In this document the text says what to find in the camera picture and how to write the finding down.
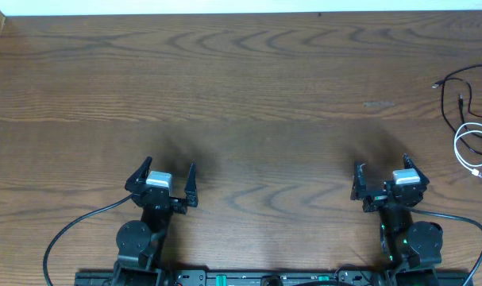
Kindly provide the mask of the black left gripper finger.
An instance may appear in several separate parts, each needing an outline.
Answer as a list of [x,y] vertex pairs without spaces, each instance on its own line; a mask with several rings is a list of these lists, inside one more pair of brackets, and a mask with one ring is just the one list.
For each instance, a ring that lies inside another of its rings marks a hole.
[[146,180],[151,163],[152,158],[146,157],[141,166],[125,182],[125,190],[134,195],[141,195],[147,189]]
[[199,203],[199,198],[196,185],[196,168],[194,163],[192,163],[190,166],[184,192],[186,195],[187,205],[189,207],[197,207]]

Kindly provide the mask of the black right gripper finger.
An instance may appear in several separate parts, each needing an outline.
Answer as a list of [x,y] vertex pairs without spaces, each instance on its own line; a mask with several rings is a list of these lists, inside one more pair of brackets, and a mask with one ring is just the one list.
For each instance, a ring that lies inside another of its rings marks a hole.
[[367,195],[367,184],[364,178],[363,166],[359,161],[354,162],[353,186],[350,195],[351,200],[362,200]]
[[429,179],[420,171],[411,157],[406,153],[403,154],[403,167],[402,185],[428,185],[430,183]]

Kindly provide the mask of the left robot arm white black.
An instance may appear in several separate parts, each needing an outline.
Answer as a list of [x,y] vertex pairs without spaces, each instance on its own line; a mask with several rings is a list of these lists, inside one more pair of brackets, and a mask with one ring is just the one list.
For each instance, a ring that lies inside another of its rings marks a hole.
[[114,264],[113,286],[170,286],[175,275],[161,265],[160,257],[168,228],[174,214],[185,215],[189,207],[199,202],[196,186],[196,166],[187,176],[183,198],[172,196],[172,174],[149,169],[147,157],[126,181],[125,190],[142,209],[141,218],[125,223],[118,231],[118,259]]

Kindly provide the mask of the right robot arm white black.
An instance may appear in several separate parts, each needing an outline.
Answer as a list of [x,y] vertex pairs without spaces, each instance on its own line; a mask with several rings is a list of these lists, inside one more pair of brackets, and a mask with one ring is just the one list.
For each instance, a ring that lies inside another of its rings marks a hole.
[[403,156],[403,168],[379,189],[370,189],[364,165],[354,164],[352,200],[363,203],[363,212],[380,216],[380,244],[391,264],[373,274],[373,285],[438,285],[434,268],[442,262],[443,229],[434,222],[415,222],[411,208],[423,200],[430,183],[410,157]]

